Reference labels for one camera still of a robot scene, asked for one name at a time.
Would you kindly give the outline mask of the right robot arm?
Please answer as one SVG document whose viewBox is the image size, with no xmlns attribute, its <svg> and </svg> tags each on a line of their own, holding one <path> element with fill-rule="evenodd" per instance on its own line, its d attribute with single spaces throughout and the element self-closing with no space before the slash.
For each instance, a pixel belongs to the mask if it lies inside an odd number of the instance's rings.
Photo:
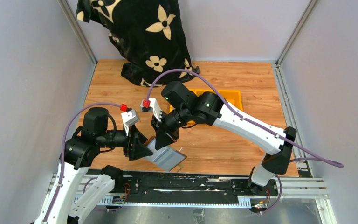
<svg viewBox="0 0 358 224">
<path fill-rule="evenodd" d="M 231 131 L 264 150 L 265 157 L 252 169 L 247 182 L 250 193 L 261 194 L 273 176 L 287 172 L 297 134 L 295 128 L 282 129 L 261 122 L 227 102 L 220 94 L 207 91 L 197 96 L 179 81 L 169 83 L 161 95 L 174 108 L 170 113 L 162 111 L 155 98 L 146 99 L 141 104 L 143 111 L 151 109 L 153 112 L 151 125 L 156 132 L 156 150 L 177 142 L 179 129 L 193 121 Z"/>
</svg>

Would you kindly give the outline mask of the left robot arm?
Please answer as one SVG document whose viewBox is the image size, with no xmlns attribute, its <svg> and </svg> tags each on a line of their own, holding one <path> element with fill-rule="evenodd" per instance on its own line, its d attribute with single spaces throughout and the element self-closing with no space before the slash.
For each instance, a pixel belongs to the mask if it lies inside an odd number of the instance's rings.
<svg viewBox="0 0 358 224">
<path fill-rule="evenodd" d="M 78 187 L 101 148 L 121 147 L 130 161 L 153 154 L 145 146 L 147 138 L 135 126 L 139 120 L 136 111 L 124 104 L 117 106 L 122 111 L 124 127 L 118 130 L 105 105 L 94 103 L 85 107 L 83 125 L 69 140 L 66 139 L 69 129 L 65 128 L 57 177 L 36 224 L 81 224 L 106 194 L 118 193 L 122 189 L 129 192 L 129 185 L 124 183 L 124 172 L 107 165 L 75 200 Z"/>
</svg>

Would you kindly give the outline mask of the brown leather card holder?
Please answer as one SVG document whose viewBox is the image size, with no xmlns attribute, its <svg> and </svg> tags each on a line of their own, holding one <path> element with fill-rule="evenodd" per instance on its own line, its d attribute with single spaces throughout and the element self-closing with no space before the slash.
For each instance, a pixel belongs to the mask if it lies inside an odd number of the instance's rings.
<svg viewBox="0 0 358 224">
<path fill-rule="evenodd" d="M 187 158 L 186 155 L 170 146 L 165 146 L 157 150 L 156 139 L 154 137 L 147 140 L 144 145 L 152 151 L 152 155 L 145 157 L 145 159 L 166 172 L 172 171 Z"/>
</svg>

